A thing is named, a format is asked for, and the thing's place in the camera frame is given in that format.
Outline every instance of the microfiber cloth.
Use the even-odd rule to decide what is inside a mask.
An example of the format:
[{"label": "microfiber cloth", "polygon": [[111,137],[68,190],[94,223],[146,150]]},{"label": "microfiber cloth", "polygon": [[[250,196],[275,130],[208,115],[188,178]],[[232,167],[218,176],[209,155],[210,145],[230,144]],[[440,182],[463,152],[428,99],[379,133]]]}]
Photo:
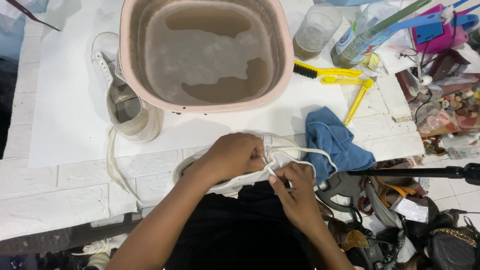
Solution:
[{"label": "microfiber cloth", "polygon": [[[339,172],[361,171],[375,163],[375,157],[353,144],[353,134],[340,119],[327,107],[310,112],[305,121],[307,148],[325,151]],[[323,183],[335,172],[325,155],[307,153],[303,158],[317,171],[317,185]]]}]

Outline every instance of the yellow toothbrush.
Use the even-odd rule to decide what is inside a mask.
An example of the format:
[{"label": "yellow toothbrush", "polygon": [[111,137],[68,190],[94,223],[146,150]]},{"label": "yellow toothbrush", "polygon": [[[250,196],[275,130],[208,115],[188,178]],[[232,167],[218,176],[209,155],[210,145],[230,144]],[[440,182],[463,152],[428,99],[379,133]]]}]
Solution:
[{"label": "yellow toothbrush", "polygon": [[362,85],[365,80],[362,79],[343,79],[335,76],[322,77],[320,82],[324,85]]},{"label": "yellow toothbrush", "polygon": [[327,69],[316,68],[314,66],[307,65],[297,60],[295,60],[293,72],[312,78],[312,79],[315,79],[317,76],[321,76],[321,75],[340,75],[340,76],[348,76],[348,77],[358,77],[363,73],[362,71],[343,69],[343,68],[327,68]]},{"label": "yellow toothbrush", "polygon": [[350,124],[350,121],[352,121],[353,115],[359,108],[360,102],[362,99],[365,97],[365,94],[367,93],[368,89],[373,85],[374,81],[372,79],[366,79],[361,88],[359,93],[357,94],[357,97],[355,98],[355,101],[353,101],[352,107],[348,111],[348,115],[345,118],[345,121],[343,122],[344,125]]}]

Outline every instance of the hand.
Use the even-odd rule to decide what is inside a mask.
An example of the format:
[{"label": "hand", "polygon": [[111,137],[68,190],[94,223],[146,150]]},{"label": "hand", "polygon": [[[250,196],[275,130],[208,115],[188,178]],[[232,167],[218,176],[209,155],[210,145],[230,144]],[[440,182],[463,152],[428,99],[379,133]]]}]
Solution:
[{"label": "hand", "polygon": [[[288,220],[305,235],[314,233],[318,222],[323,222],[323,218],[313,192],[316,180],[312,167],[292,161],[276,170],[275,174],[278,177],[270,175],[268,181],[282,202]],[[293,191],[287,192],[280,179],[290,180]]]},{"label": "hand", "polygon": [[228,134],[220,137],[208,152],[196,160],[188,168],[188,173],[201,172],[201,177],[212,187],[222,180],[263,170],[263,156],[264,142],[261,138],[245,133]]}]

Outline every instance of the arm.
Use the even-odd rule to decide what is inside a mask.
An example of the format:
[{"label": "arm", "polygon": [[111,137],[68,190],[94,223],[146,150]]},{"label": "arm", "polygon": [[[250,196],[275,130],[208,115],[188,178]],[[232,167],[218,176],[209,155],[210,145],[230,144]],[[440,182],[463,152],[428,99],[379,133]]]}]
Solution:
[{"label": "arm", "polygon": [[275,171],[283,180],[290,180],[293,191],[287,192],[282,181],[273,175],[268,178],[270,185],[278,194],[288,220],[302,231],[320,254],[323,267],[328,270],[354,270],[345,253],[338,247],[330,234],[318,209],[313,186],[312,167],[300,167],[291,162],[288,166]]},{"label": "arm", "polygon": [[251,134],[220,137],[185,171],[170,193],[133,230],[106,270],[163,269],[193,210],[205,193],[221,180],[260,171],[263,141]]}]

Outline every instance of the brown water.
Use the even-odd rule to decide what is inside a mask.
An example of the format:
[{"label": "brown water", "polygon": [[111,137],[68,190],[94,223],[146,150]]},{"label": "brown water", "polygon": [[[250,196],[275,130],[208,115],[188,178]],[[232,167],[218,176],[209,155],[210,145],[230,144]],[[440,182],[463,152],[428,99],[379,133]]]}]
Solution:
[{"label": "brown water", "polygon": [[147,77],[165,101],[210,105],[248,101],[267,90],[268,35],[248,9],[225,2],[169,5],[146,33]]}]

